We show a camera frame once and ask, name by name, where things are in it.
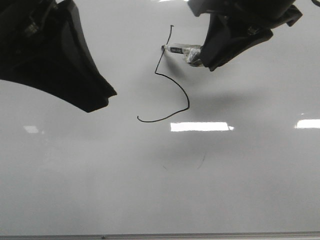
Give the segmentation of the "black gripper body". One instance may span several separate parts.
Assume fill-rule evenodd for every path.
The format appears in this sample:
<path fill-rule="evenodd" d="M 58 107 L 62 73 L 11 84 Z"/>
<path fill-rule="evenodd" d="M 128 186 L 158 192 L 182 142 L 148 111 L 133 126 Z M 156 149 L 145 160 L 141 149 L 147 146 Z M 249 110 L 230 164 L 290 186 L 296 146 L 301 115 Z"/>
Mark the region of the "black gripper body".
<path fill-rule="evenodd" d="M 44 50 L 75 47 L 72 0 L 2 0 L 0 49 Z"/>
<path fill-rule="evenodd" d="M 291 27 L 303 16 L 293 0 L 189 0 L 187 5 L 196 17 L 227 16 L 261 27 Z"/>

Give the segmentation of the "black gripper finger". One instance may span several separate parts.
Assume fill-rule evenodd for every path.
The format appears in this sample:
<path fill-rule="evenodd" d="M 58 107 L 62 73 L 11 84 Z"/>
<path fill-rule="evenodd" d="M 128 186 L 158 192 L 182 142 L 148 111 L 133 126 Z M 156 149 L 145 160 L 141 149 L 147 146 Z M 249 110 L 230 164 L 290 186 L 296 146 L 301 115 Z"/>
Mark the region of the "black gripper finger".
<path fill-rule="evenodd" d="M 0 78 L 44 91 L 91 113 L 106 107 L 117 93 L 96 67 L 76 3 L 71 17 L 75 47 L 0 49 Z"/>
<path fill-rule="evenodd" d="M 272 36 L 273 32 L 268 28 L 212 13 L 206 39 L 200 50 L 200 60 L 212 72 Z"/>

